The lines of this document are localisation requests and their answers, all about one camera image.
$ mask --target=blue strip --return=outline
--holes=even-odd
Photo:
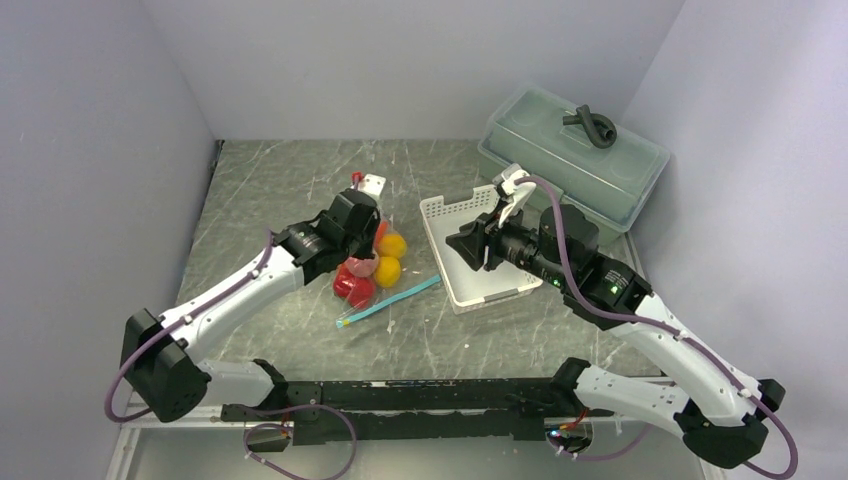
[[[397,301],[403,300],[404,298],[407,298],[407,297],[411,297],[411,296],[415,295],[416,293],[419,293],[423,290],[426,290],[426,289],[432,287],[433,285],[439,283],[441,280],[442,280],[442,277],[440,277],[439,275],[436,275],[435,277],[430,278],[429,280],[425,281],[424,283],[421,283],[420,285],[416,285],[416,286],[410,288],[409,290],[407,290],[405,292],[398,293],[397,295],[392,295],[391,297],[383,300],[382,302],[377,303],[376,305],[369,307],[369,308],[367,308],[367,309],[365,309],[365,310],[363,310],[363,311],[361,311],[361,312],[359,312],[355,315],[351,315],[350,317],[348,317],[344,320],[336,320],[336,326],[339,327],[339,328],[342,328],[345,325],[350,325],[353,322],[357,322],[359,320],[362,320],[363,318],[365,318],[369,315],[372,315],[374,313],[377,313],[380,310],[388,307],[389,305],[391,305],[391,304],[393,304]]]

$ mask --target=white wall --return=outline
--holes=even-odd
[[[804,479],[848,471],[847,6],[688,0],[624,115],[675,155],[635,228],[645,268],[714,348],[783,383]],[[782,471],[770,440],[757,463]]]
[[[478,138],[528,79],[617,119],[683,0],[143,3],[218,138]]]
[[[0,478],[103,478],[123,325],[172,303],[213,146],[138,0],[0,5]]]

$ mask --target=marble tabletop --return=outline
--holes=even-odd
[[[203,208],[178,303],[256,255],[267,229],[306,220],[349,186],[354,171],[386,177],[383,207],[409,244],[403,291],[438,274],[422,199],[485,185],[474,141],[227,141]],[[538,218],[529,212],[525,223]],[[624,237],[602,251],[633,265]],[[509,302],[455,315],[439,284],[339,329],[345,303],[325,275],[274,301],[211,355],[268,360],[289,380],[504,378],[552,375],[567,357],[614,373],[659,375],[632,347],[582,321],[546,285]]]

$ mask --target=black cable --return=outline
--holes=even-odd
[[[612,120],[589,111],[589,105],[577,107],[577,115],[562,117],[563,125],[581,125],[592,145],[598,148],[609,148],[618,138],[618,131]]]

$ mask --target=container lid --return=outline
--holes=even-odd
[[[526,85],[489,119],[480,150],[541,175],[565,192],[564,200],[627,231],[670,154],[619,125],[615,144],[597,148],[583,127],[563,126],[562,117],[574,115],[576,108],[552,93]]]

